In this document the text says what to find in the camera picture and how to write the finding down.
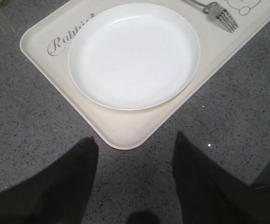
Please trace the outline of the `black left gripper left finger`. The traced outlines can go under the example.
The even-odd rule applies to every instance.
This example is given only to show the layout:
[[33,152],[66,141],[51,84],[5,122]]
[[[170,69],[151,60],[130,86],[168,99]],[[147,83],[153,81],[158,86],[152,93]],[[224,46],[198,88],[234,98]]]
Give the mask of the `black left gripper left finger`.
[[41,172],[0,192],[0,224],[82,223],[98,154],[94,138],[83,138]]

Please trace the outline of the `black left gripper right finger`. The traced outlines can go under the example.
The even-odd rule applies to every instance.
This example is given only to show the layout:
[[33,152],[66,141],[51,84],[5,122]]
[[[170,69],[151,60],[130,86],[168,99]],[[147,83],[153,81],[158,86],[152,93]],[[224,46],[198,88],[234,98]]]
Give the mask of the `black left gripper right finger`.
[[270,192],[226,172],[182,132],[172,169],[184,224],[270,224]]

